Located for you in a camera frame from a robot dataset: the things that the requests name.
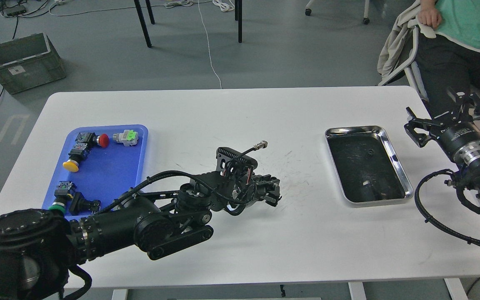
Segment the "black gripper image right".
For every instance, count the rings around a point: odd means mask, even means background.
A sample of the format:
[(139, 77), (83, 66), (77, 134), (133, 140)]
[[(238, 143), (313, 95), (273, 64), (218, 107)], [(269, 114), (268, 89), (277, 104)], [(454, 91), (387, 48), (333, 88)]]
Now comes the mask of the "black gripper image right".
[(472, 163), (480, 159), (480, 129), (471, 122), (480, 121), (480, 98), (451, 87), (446, 92), (453, 100), (449, 111), (454, 122), (417, 118), (406, 107), (408, 118), (404, 129), (419, 148), (435, 140), (451, 162)]

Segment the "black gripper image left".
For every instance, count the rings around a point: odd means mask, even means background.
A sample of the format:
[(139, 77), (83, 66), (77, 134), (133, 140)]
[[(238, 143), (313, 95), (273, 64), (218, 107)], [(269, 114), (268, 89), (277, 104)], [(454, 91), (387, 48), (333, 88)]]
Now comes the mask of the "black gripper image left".
[(277, 207), (278, 202), (282, 199), (280, 194), (275, 194), (277, 192), (280, 193), (278, 178), (272, 175), (254, 175), (245, 186), (234, 186), (232, 198), (244, 202), (244, 204), (229, 202), (223, 210), (229, 215), (238, 216), (257, 201), (264, 201), (272, 207)]

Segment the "black robot arm image left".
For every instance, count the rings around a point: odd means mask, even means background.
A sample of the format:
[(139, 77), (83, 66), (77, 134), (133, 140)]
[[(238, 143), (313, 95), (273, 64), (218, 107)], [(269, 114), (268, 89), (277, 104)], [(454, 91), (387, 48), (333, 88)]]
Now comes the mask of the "black robot arm image left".
[(65, 218), (63, 200), (82, 199), (69, 188), (48, 209), (0, 215), (0, 300), (53, 294), (76, 300), (91, 288), (81, 268), (87, 261), (131, 245), (159, 260), (210, 239), (213, 212), (238, 216), (259, 201), (275, 207), (279, 179), (256, 175), (258, 163), (248, 156), (267, 145), (261, 141), (244, 152), (219, 147), (215, 171), (157, 173), (80, 220)]

